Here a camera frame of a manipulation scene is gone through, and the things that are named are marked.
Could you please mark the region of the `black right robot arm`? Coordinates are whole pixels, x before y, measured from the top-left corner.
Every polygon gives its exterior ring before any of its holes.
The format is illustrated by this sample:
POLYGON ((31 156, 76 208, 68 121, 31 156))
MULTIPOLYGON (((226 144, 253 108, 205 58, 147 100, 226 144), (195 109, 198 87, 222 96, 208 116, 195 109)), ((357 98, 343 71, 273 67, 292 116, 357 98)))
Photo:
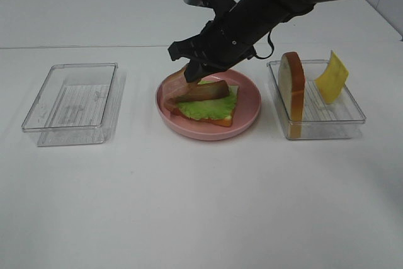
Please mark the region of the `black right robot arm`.
POLYGON ((256 57, 254 44, 275 26, 328 1, 337 0, 184 0, 213 9, 215 17, 199 34, 173 42, 168 52, 172 60, 189 59, 184 76, 193 82, 256 57))

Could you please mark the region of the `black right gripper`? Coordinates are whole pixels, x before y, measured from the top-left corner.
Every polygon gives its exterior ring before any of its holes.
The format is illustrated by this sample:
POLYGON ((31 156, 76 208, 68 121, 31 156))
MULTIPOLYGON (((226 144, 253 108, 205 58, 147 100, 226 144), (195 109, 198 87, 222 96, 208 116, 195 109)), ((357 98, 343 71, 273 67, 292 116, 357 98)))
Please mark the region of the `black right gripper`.
POLYGON ((222 16, 215 15, 199 34, 169 46, 172 60, 182 57, 190 60, 184 71, 187 83, 228 71, 244 59, 252 59, 256 55, 255 48, 236 39, 225 24, 229 12, 222 16))

